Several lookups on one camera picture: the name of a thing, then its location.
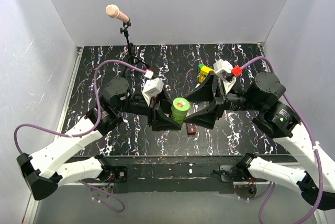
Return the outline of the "green lidded pill bottle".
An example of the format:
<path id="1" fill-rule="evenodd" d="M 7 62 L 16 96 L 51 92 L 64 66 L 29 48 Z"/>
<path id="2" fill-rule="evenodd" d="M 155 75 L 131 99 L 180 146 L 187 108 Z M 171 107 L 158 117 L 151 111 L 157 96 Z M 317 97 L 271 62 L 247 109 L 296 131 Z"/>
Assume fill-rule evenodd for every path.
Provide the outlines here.
<path id="1" fill-rule="evenodd" d="M 171 107 L 171 119 L 178 125 L 183 124 L 183 120 L 187 116 L 190 108 L 190 103 L 188 100 L 182 97 L 177 97 L 173 100 Z"/>

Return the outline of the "brown weekly pill organizer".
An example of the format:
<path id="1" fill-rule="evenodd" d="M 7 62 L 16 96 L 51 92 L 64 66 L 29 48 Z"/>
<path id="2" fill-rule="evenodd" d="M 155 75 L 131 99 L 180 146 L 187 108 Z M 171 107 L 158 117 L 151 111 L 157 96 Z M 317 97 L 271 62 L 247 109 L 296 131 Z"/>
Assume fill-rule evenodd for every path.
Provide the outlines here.
<path id="1" fill-rule="evenodd" d="M 197 133 L 197 128 L 195 124 L 187 123 L 186 131 L 188 135 L 195 135 Z"/>

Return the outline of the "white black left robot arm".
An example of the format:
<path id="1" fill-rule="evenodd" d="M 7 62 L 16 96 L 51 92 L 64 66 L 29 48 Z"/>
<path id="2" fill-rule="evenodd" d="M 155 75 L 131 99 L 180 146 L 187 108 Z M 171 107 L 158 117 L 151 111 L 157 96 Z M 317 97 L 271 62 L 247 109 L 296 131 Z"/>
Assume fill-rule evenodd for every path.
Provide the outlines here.
<path id="1" fill-rule="evenodd" d="M 139 97 L 130 95 L 125 78 L 114 78 L 99 99 L 100 104 L 90 109 L 64 137 L 33 154 L 22 153 L 17 157 L 21 174 L 35 200 L 49 197 L 62 185 L 87 178 L 100 182 L 126 181 L 127 167 L 112 165 L 102 155 L 68 162 L 87 145 L 120 125 L 123 122 L 120 113 L 146 116 L 153 131 L 181 129 L 172 119 L 173 103 L 160 78 L 147 80 Z"/>

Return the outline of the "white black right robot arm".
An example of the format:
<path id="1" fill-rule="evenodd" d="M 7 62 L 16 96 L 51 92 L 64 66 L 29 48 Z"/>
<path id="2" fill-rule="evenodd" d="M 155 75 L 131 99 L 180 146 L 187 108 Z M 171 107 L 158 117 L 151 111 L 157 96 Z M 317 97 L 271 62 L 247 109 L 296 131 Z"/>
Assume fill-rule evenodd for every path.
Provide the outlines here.
<path id="1" fill-rule="evenodd" d="M 185 123 L 213 129 L 225 110 L 255 110 L 259 114 L 252 122 L 283 146 L 302 166 L 291 169 L 246 153 L 221 176 L 234 181 L 263 179 L 285 186 L 297 193 L 310 205 L 320 210 L 334 209 L 334 160 L 314 146 L 300 117 L 279 98 L 286 88 L 274 73 L 256 75 L 247 91 L 226 92 L 225 81 L 210 73 L 195 90 L 186 96 L 189 102 L 208 102 L 208 106 L 187 116 Z"/>

